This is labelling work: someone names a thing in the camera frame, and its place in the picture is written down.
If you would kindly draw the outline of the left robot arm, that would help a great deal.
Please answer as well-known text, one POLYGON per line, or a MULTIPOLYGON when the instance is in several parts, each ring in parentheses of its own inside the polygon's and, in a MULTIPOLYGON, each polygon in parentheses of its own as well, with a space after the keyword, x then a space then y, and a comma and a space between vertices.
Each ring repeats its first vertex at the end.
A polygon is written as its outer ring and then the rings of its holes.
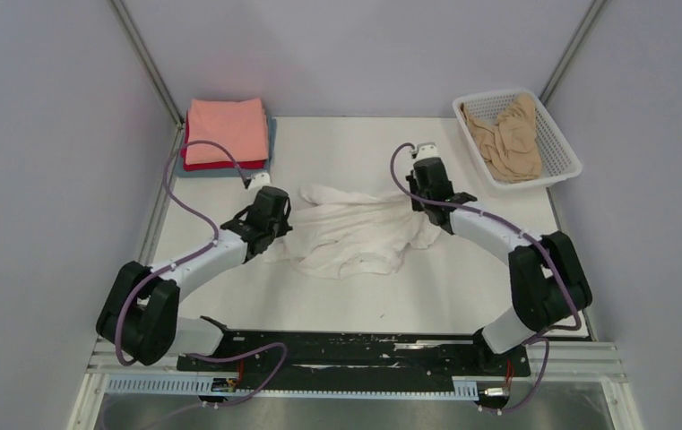
POLYGON ((207 317, 182 317, 179 307, 199 287, 289 233, 290 211, 289 194, 265 185, 201 248, 151 266, 123 265, 96 322, 96 332, 114 345, 119 363, 149 366, 167 354, 191 354, 214 371, 227 369, 235 348, 223 339, 224 329, 207 317))

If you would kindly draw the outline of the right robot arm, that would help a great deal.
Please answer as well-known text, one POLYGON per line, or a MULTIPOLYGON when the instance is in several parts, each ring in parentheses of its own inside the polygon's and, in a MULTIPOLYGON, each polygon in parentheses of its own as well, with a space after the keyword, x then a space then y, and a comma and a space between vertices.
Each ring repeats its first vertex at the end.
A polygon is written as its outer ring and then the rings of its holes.
POLYGON ((534 236, 486 211, 475 196, 457 193, 438 157, 414 161, 406 177, 414 211, 446 233, 466 239, 494 255, 509 270, 511 304, 476 333, 473 364, 494 374, 508 361, 508 351, 574 319, 591 305, 592 292, 572 239, 561 231, 534 236))

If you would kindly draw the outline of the white t shirt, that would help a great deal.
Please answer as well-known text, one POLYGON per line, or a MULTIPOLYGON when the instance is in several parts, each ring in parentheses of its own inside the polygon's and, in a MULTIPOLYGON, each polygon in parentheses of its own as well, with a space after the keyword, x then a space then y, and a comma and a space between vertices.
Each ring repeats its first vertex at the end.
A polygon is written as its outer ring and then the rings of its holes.
POLYGON ((378 196, 325 185, 302 185, 309 206, 289 216, 292 230, 264 253, 311 277, 344 280, 359 274, 397 272, 408 249, 427 249, 440 236, 402 193, 378 196))

